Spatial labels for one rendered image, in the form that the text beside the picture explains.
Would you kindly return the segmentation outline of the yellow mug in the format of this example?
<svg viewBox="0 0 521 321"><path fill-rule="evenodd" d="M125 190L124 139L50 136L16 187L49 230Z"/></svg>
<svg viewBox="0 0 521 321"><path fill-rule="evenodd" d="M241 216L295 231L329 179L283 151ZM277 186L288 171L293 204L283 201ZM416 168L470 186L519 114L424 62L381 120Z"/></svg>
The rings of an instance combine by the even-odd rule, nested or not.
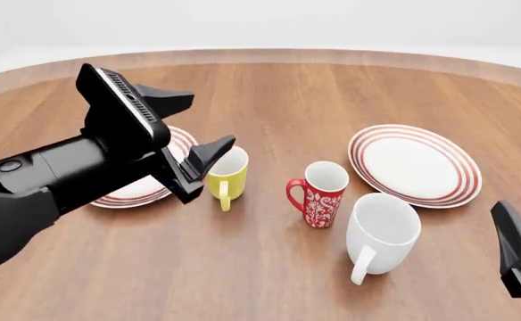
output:
<svg viewBox="0 0 521 321"><path fill-rule="evenodd" d="M244 192L249 165L249 155L239 146L233 146L209 170L206 186L217 200L221 210L230 210L233 200Z"/></svg>

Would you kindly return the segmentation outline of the white plate with red rings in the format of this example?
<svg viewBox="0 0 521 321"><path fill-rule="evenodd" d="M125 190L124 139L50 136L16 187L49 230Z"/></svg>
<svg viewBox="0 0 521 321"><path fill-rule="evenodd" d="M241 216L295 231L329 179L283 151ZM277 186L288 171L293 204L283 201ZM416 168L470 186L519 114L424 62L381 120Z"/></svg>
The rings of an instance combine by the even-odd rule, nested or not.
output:
<svg viewBox="0 0 521 321"><path fill-rule="evenodd" d="M378 192L421 208L466 205L480 194L483 177L467 152L447 138L408 125L375 125L347 147L355 172Z"/></svg>
<svg viewBox="0 0 521 321"><path fill-rule="evenodd" d="M177 162L188 156L192 146L197 145L190 133L181 128L169 126L171 140L168 145L170 153ZM122 187L104 197L90 202L100 208L134 208L161 200L171 195L171 192L152 176L140 178L132 184Z"/></svg>

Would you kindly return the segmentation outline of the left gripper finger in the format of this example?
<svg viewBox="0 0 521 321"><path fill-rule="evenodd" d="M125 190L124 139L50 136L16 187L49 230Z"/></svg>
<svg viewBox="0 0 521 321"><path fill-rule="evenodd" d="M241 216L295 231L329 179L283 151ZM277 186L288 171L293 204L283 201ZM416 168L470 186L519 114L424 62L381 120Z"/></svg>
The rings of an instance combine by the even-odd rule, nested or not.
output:
<svg viewBox="0 0 521 321"><path fill-rule="evenodd" d="M235 136L224 136L209 144L192 146L188 156L180 163L187 181L201 181L213 165L232 149L235 141Z"/></svg>
<svg viewBox="0 0 521 321"><path fill-rule="evenodd" d="M162 90L144 85L134 85L134 88L160 119L186 111L192 106L194 100L193 93Z"/></svg>

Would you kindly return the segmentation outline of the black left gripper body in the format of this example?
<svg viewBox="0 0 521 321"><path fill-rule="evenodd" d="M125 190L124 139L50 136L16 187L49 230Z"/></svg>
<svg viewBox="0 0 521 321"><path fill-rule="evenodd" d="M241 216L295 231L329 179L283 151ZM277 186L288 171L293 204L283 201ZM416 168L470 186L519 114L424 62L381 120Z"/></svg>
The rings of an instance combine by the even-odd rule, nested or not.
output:
<svg viewBox="0 0 521 321"><path fill-rule="evenodd" d="M199 197L203 191L204 165L194 149L178 162L168 147L160 150L159 181L183 203Z"/></svg>

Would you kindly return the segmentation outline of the red mug with white pattern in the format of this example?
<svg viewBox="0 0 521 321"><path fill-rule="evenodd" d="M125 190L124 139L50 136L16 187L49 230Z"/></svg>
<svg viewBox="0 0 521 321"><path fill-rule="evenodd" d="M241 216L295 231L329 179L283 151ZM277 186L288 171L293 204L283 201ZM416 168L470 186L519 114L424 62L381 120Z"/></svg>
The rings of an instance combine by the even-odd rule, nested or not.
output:
<svg viewBox="0 0 521 321"><path fill-rule="evenodd" d="M304 178L290 180L285 191L306 224L326 229L334 224L348 184L349 174L341 165L321 160L305 169Z"/></svg>

